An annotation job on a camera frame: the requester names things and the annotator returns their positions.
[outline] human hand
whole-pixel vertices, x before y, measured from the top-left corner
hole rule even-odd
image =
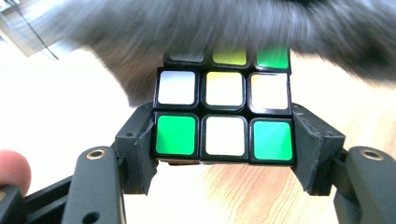
[[[31,182],[31,170],[28,161],[20,153],[0,150],[0,186],[15,185],[26,195]]]

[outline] wooden floor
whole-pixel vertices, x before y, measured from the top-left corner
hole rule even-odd
[[[396,86],[368,85],[317,58],[292,56],[292,101],[346,135],[345,148],[396,158]],[[73,174],[129,118],[120,86],[88,49],[55,62],[0,53],[0,147],[32,166],[30,193]],[[332,196],[310,197],[289,168],[160,164],[148,196],[125,196],[130,223],[337,223]]]

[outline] black plastic bracket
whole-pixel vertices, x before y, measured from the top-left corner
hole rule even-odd
[[[148,194],[151,179],[157,174],[158,161],[149,155],[152,103],[139,106],[116,135],[113,146],[125,158],[127,179],[125,194]]]
[[[293,104],[297,164],[292,168],[309,195],[329,195],[332,161],[339,158],[345,136],[301,105]]]

